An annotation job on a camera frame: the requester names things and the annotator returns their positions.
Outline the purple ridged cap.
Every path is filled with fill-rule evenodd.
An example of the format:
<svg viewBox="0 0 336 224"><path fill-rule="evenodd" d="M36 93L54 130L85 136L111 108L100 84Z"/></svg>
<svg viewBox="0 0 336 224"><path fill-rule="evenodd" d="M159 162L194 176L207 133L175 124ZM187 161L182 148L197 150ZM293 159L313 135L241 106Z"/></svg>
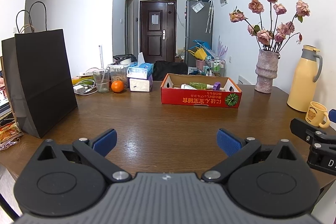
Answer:
<svg viewBox="0 0 336 224"><path fill-rule="evenodd" d="M213 85L213 90L220 90L221 89L221 83L220 82L215 82Z"/></svg>

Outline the green spray bottle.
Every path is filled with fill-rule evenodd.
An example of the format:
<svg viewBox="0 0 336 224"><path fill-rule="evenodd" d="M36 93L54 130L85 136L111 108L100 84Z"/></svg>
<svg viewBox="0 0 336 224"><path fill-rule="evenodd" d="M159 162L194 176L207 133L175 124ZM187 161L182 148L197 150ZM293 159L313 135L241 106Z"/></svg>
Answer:
<svg viewBox="0 0 336 224"><path fill-rule="evenodd" d="M210 84L205 84L205 83L195 83L195 82L190 82L189 85L195 89L198 90L213 90L214 86Z"/></svg>

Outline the white spray bottle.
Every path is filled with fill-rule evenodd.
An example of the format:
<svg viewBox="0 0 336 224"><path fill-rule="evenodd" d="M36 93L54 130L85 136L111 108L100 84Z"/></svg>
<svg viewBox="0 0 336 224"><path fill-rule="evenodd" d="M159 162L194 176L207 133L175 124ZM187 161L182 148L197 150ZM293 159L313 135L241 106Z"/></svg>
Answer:
<svg viewBox="0 0 336 224"><path fill-rule="evenodd" d="M188 84L181 84L181 89L196 90L195 87L188 85Z"/></svg>

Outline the yellow bear mug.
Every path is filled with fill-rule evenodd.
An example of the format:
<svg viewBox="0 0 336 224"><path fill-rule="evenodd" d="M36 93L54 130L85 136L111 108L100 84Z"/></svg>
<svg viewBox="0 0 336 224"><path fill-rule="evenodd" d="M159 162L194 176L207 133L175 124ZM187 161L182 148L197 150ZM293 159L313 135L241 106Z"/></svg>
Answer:
<svg viewBox="0 0 336 224"><path fill-rule="evenodd" d="M305 120L314 127L328 128L330 125L327 108L315 101L310 102Z"/></svg>

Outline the cream thermos jug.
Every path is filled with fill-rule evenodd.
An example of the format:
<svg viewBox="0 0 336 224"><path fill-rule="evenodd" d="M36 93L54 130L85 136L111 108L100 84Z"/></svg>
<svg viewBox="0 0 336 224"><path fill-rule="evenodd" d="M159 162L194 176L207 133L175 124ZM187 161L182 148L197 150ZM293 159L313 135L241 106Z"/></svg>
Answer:
<svg viewBox="0 0 336 224"><path fill-rule="evenodd" d="M300 112L306 112L313 100L317 81L321 75L323 58L319 49L304 45L302 54L294 72L288 106Z"/></svg>

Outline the red cardboard box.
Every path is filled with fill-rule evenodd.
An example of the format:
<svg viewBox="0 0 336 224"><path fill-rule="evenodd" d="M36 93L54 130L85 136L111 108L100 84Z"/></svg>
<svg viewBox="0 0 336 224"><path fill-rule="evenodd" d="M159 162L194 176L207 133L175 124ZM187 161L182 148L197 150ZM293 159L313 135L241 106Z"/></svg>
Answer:
<svg viewBox="0 0 336 224"><path fill-rule="evenodd" d="M190 82L214 85L221 83L220 90L187 90L181 84ZM177 75L168 73L161 83L161 103L171 105L238 108L242 90L229 77Z"/></svg>

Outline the orange fruit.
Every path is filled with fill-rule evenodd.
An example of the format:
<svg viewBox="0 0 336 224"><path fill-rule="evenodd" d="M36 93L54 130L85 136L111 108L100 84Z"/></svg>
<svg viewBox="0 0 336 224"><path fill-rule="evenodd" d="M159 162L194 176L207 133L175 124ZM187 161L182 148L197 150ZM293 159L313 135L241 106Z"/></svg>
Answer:
<svg viewBox="0 0 336 224"><path fill-rule="evenodd" d="M112 82L111 89L114 93L121 93L125 89L125 86L121 80L116 80Z"/></svg>

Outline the clear drinking glass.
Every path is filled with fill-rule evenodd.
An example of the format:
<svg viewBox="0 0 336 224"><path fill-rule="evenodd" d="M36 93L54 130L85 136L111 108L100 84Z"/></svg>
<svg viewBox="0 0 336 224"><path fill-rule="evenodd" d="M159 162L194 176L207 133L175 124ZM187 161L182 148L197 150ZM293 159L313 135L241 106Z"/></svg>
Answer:
<svg viewBox="0 0 336 224"><path fill-rule="evenodd" d="M93 80L96 84L96 89L99 93L106 93L109 91L109 70L96 69L93 72Z"/></svg>

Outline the pink textured vase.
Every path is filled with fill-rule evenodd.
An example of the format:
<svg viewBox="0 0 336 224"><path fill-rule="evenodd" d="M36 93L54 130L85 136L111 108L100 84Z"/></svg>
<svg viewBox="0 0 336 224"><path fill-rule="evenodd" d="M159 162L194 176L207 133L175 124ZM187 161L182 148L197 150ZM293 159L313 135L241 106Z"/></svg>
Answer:
<svg viewBox="0 0 336 224"><path fill-rule="evenodd" d="M271 94L273 80L277 78L279 54L272 51L259 50L255 73L257 75L255 90Z"/></svg>

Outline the clear food container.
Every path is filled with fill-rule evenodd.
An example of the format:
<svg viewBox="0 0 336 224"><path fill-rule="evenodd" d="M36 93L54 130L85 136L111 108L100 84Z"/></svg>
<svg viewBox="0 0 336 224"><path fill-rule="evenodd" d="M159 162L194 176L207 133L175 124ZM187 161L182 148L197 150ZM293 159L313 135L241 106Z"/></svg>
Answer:
<svg viewBox="0 0 336 224"><path fill-rule="evenodd" d="M110 79L112 82L121 81L125 88L129 88L129 78L127 77L127 65L109 65Z"/></svg>

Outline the dried pink roses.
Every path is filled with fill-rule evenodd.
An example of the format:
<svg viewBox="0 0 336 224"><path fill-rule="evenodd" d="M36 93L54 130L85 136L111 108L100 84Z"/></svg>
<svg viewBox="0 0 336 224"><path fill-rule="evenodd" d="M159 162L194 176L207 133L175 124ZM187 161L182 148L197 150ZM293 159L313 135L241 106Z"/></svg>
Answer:
<svg viewBox="0 0 336 224"><path fill-rule="evenodd" d="M252 24L242 10L237 7L229 13L231 23L245 22L250 36L256 39L259 48L263 51L274 52L279 54L287 45L288 41L297 37L297 44L303 40L300 32L295 31L294 21L303 22L305 17L310 16L308 3L303 0L298 0L295 4L295 13L292 19L282 23L279 17L287 13L286 7L278 0L266 0L269 4L269 24L265 24L262 13L265 12L265 7L259 0L251 0L248 3L248 9L253 14L259 16L259 21Z"/></svg>

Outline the black paper bag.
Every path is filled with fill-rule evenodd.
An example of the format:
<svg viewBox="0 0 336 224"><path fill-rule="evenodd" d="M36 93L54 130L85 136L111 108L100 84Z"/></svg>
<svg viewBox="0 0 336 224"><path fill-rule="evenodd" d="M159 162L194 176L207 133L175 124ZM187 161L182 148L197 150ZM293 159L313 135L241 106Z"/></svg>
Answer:
<svg viewBox="0 0 336 224"><path fill-rule="evenodd" d="M21 131L42 138L77 107L62 29L3 40L2 73Z"/></svg>

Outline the black bag on chair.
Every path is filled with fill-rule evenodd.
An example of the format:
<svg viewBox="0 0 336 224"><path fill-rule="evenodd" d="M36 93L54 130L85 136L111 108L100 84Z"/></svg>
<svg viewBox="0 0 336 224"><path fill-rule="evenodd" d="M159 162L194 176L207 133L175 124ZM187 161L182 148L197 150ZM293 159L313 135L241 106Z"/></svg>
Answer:
<svg viewBox="0 0 336 224"><path fill-rule="evenodd" d="M162 81L168 73L186 75L188 66L186 63L156 61L153 66L153 80Z"/></svg>

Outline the grey refrigerator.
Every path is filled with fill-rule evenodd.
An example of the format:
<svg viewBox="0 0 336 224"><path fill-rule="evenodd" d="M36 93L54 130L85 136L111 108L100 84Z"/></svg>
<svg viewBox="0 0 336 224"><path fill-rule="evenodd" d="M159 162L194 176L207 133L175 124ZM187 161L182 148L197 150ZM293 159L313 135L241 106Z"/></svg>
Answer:
<svg viewBox="0 0 336 224"><path fill-rule="evenodd" d="M210 32L209 19L210 3L187 0L185 16L185 63L189 67L196 67L195 58L189 50L196 50L195 40L207 42L212 46L212 32Z"/></svg>

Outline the dark brown door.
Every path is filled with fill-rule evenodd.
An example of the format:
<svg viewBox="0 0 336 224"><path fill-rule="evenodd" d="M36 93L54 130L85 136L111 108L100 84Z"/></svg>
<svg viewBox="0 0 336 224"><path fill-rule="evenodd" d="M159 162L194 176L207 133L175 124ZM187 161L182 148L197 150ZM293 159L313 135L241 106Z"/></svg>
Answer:
<svg viewBox="0 0 336 224"><path fill-rule="evenodd" d="M177 36L177 1L141 1L139 45L147 63L174 61Z"/></svg>

